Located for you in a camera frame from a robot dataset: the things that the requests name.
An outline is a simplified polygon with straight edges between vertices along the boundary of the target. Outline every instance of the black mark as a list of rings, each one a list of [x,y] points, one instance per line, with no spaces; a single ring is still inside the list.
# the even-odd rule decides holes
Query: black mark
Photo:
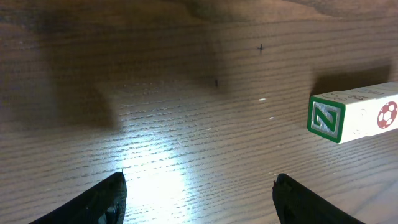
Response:
[[[257,49],[260,50],[259,55],[262,54],[262,50],[264,50],[264,48],[262,48],[262,44],[261,44],[260,47],[258,47]]]

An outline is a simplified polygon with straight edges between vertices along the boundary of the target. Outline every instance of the red soccer ball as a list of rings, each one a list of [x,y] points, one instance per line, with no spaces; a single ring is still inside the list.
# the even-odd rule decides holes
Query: red soccer ball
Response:
[[[379,128],[388,128],[397,116],[398,106],[395,102],[391,101],[386,103],[380,110],[379,116],[377,116],[377,125]]]

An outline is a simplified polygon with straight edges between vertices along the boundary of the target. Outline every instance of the block face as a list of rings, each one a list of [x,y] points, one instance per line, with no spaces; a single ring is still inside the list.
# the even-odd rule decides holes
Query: block face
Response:
[[[345,105],[312,96],[308,110],[308,130],[339,143],[343,132]]]

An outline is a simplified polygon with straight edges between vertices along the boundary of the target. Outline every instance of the wooden surface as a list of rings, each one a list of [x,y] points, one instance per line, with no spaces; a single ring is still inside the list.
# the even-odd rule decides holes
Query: wooden surface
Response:
[[[306,122],[317,80],[397,80],[397,25],[396,0],[2,0],[0,223],[122,169],[125,223],[278,223],[281,172],[396,223],[397,131]]]

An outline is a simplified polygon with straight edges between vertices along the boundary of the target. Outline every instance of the green border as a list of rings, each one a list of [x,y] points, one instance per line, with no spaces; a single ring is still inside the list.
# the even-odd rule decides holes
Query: green border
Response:
[[[320,132],[320,131],[317,131],[317,130],[311,128],[312,108],[313,108],[313,103],[314,103],[314,102],[319,102],[319,103],[323,103],[323,104],[326,104],[326,105],[335,106],[335,107],[337,107],[337,108],[340,108],[341,113],[340,113],[340,120],[339,120],[339,122],[338,122],[339,127],[338,127],[338,132],[337,132],[337,138],[334,138],[334,137],[332,137],[332,136],[330,136],[330,135],[327,135],[327,134],[325,134],[325,133],[322,133],[322,132]],[[333,142],[335,142],[335,143],[340,143],[340,141],[341,141],[341,136],[342,136],[342,134],[343,134],[343,122],[344,122],[345,113],[346,113],[346,105],[344,105],[344,104],[342,104],[342,103],[335,102],[335,101],[325,100],[325,99],[322,99],[322,98],[318,98],[318,97],[316,97],[316,96],[311,96],[311,98],[310,98],[310,106],[309,106],[309,109],[308,109],[308,123],[307,123],[307,128],[308,128],[308,130],[309,130],[310,132],[312,132],[312,133],[314,133],[314,134],[317,134],[317,135],[319,135],[319,136],[321,136],[321,137],[324,137],[324,138],[326,138],[326,139],[329,139],[329,140],[331,140],[331,141],[333,141]]]

